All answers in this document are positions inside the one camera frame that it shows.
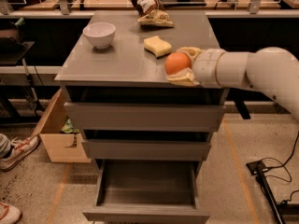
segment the bowl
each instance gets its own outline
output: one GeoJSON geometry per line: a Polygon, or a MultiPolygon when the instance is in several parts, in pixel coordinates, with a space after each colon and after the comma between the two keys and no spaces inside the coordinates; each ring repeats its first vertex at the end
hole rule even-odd
{"type": "Polygon", "coordinates": [[[113,41],[115,30],[115,25],[111,23],[96,22],[88,24],[83,29],[83,34],[97,49],[104,49],[107,48],[113,41]]]}

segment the open cardboard box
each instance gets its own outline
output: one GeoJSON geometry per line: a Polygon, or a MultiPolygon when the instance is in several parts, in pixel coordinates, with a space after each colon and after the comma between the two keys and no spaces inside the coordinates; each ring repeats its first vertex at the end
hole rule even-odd
{"type": "Polygon", "coordinates": [[[81,134],[61,133],[68,116],[64,109],[64,94],[59,89],[36,125],[33,135],[39,134],[53,162],[91,162],[81,144],[81,134]]]}

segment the yellow sponge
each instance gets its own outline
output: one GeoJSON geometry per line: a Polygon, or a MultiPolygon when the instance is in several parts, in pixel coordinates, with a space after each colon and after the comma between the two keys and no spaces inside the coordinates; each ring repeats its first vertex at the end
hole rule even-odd
{"type": "Polygon", "coordinates": [[[171,53],[171,44],[162,40],[158,35],[146,38],[143,41],[144,48],[152,52],[156,58],[171,53]]]}

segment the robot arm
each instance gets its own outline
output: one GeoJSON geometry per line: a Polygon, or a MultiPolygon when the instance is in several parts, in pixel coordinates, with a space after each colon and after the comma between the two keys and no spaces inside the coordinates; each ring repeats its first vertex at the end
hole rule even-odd
{"type": "Polygon", "coordinates": [[[206,88],[262,92],[299,120],[299,62],[285,49],[256,53],[208,49],[193,62],[192,71],[206,88]]]}

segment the person's foot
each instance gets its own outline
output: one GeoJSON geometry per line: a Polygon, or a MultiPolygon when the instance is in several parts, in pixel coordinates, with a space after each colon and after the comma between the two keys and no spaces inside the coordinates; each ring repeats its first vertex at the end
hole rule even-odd
{"type": "Polygon", "coordinates": [[[35,136],[31,141],[29,138],[23,141],[12,140],[11,143],[14,148],[11,150],[9,157],[0,159],[0,171],[6,172],[14,168],[22,158],[36,149],[39,144],[39,138],[35,136]]]}
{"type": "Polygon", "coordinates": [[[0,224],[14,224],[21,218],[21,210],[0,202],[0,224]]]}

